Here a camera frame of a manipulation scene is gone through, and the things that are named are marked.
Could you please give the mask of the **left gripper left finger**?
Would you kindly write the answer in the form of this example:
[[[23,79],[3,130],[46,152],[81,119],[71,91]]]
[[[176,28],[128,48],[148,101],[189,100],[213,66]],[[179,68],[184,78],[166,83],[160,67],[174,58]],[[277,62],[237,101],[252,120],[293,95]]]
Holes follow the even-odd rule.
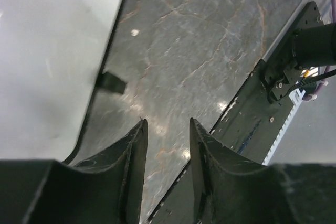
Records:
[[[148,124],[75,166],[1,161],[1,223],[139,223]]]

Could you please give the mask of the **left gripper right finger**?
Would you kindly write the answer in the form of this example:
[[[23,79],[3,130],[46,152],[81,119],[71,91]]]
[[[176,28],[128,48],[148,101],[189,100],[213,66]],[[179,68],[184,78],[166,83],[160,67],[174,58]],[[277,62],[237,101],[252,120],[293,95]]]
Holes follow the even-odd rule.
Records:
[[[255,163],[190,119],[195,223],[335,223],[335,165]]]

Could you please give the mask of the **small whiteboard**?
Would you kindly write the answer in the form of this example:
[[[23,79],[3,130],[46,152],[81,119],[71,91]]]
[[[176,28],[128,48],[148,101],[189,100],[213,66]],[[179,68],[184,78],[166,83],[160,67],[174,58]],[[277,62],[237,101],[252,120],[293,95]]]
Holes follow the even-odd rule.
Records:
[[[1,0],[1,159],[74,150],[121,0]]]

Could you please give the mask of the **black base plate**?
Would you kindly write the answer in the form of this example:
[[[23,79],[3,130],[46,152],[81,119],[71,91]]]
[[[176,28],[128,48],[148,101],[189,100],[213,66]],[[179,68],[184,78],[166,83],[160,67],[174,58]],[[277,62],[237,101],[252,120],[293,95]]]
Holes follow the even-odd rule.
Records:
[[[301,79],[304,69],[335,63],[335,25],[308,2],[267,60],[260,60],[208,133],[235,153],[262,164],[293,103],[289,94],[326,78]],[[195,223],[191,160],[148,223]]]

